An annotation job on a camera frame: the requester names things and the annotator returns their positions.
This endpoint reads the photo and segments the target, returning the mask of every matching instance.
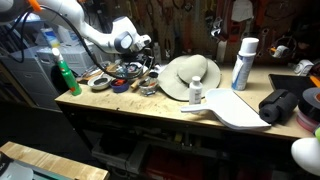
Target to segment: bottle cap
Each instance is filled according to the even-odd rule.
[[[157,72],[150,72],[149,73],[149,77],[151,77],[151,78],[158,78],[158,73]]]
[[[256,50],[259,44],[259,39],[257,38],[244,38],[242,40],[239,55],[241,56],[254,56],[256,55]]]
[[[192,77],[192,81],[198,82],[198,81],[200,81],[200,80],[201,80],[201,78],[200,78],[199,76],[193,76],[193,77]]]

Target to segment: small dish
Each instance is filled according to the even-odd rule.
[[[97,83],[102,78],[106,78],[107,80],[104,82],[101,82],[101,83]],[[91,89],[103,90],[103,89],[106,89],[107,87],[109,87],[111,81],[112,81],[111,76],[109,76],[108,74],[103,74],[102,76],[95,76],[95,77],[91,78],[87,84],[88,84],[88,86],[91,87]]]
[[[123,79],[115,79],[111,81],[110,86],[112,87],[113,92],[115,93],[122,93],[129,89],[128,80]]]

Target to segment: white bowl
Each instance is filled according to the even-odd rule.
[[[105,83],[97,84],[97,85],[94,84],[94,82],[99,79],[99,75],[98,75],[98,76],[91,78],[88,81],[88,83],[87,83],[88,86],[90,86],[91,89],[94,89],[94,90],[103,90],[103,89],[106,89],[107,87],[109,87],[110,82],[113,80],[113,78],[111,76],[109,76],[108,74],[103,74],[101,78],[108,78],[108,81]]]

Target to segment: wooden tabletop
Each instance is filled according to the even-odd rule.
[[[7,142],[0,148],[10,158],[77,180],[106,180],[109,172],[17,143]]]
[[[231,88],[231,75],[233,67],[220,67],[221,82],[218,88]],[[273,92],[269,74],[293,75],[293,70],[287,67],[252,67],[246,89],[235,91],[249,106],[259,112],[259,103]],[[132,116],[151,117],[159,121],[183,121],[200,126],[225,129],[223,124],[214,116],[211,111],[204,111],[200,114],[181,113],[180,107],[188,105],[188,102],[180,102],[166,96],[159,91],[149,97],[142,96],[139,91],[128,91],[120,94],[107,89],[100,92],[93,92],[89,86],[81,85],[82,94],[72,96],[66,92],[56,98],[59,104],[70,106],[112,111]],[[291,118],[282,124],[276,123],[270,129],[264,131],[246,130],[250,133],[257,133],[264,136],[275,136],[277,138],[296,139],[312,137],[312,133],[302,128],[296,121],[298,107],[295,108]]]

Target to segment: spray bottle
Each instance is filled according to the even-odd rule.
[[[72,71],[68,67],[67,63],[63,60],[62,55],[60,54],[60,51],[58,48],[52,48],[52,53],[55,56],[55,59],[57,60],[58,66],[60,68],[61,74],[67,83],[69,90],[71,91],[71,94],[76,96],[81,94],[82,89],[80,88],[78,82],[76,81],[76,78],[74,77]]]
[[[244,38],[242,40],[240,51],[237,55],[237,61],[232,72],[232,88],[242,91],[245,89],[249,73],[252,67],[259,39]]]

